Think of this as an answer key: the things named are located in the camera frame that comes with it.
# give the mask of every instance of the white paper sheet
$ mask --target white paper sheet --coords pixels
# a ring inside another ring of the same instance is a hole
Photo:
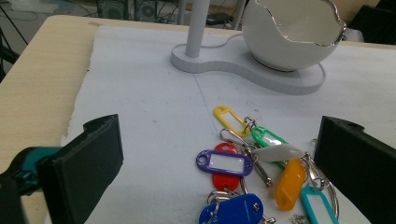
[[[227,37],[205,35],[204,42],[216,45]],[[86,121],[117,113],[125,160],[87,223],[198,223],[214,188],[195,157],[220,143],[222,126],[212,115],[217,105],[253,117],[306,151],[312,152],[310,141],[324,115],[357,122],[396,147],[396,51],[340,46],[322,63],[327,74],[323,86],[293,96],[233,74],[177,70],[169,62],[170,52],[186,40],[186,33],[99,29],[66,142],[82,132]],[[281,171],[270,163],[263,166],[276,184]],[[300,202],[291,212],[279,211],[274,188],[267,189],[254,172],[247,187],[277,223],[304,215]],[[341,223],[369,223],[340,193],[339,200]]]

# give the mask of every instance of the table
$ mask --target table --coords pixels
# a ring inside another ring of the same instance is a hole
[[[101,24],[186,31],[188,27],[135,21],[54,16],[40,28],[20,59],[0,84],[0,173],[26,147],[59,146],[82,80],[90,64],[95,32]],[[233,35],[236,31],[206,29]],[[345,42],[369,48],[395,46]],[[22,198],[30,223],[43,223],[47,207],[43,194]]]

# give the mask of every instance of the blue key tag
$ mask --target blue key tag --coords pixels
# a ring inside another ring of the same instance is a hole
[[[204,208],[199,224],[257,224],[262,219],[264,206],[255,194],[244,194]]]
[[[253,162],[242,154],[204,150],[196,158],[198,168],[211,174],[247,176],[253,171]]]
[[[301,191],[301,198],[312,224],[338,224],[338,220],[329,201],[327,201],[326,196],[321,191],[316,191],[313,187],[309,186],[304,187]]]

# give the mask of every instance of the wooden table surface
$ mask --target wooden table surface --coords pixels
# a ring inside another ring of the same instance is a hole
[[[26,147],[59,146],[82,80],[90,65],[93,39],[100,25],[188,31],[186,26],[135,21],[113,21],[71,16],[49,17],[0,84],[0,173]],[[237,31],[207,29],[234,35]],[[343,42],[370,48],[396,49]],[[30,223],[43,223],[44,196],[22,197]]]

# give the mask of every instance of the purple key tag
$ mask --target purple key tag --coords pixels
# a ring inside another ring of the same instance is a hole
[[[252,160],[242,154],[204,150],[196,158],[198,168],[211,174],[247,176],[253,171]]]

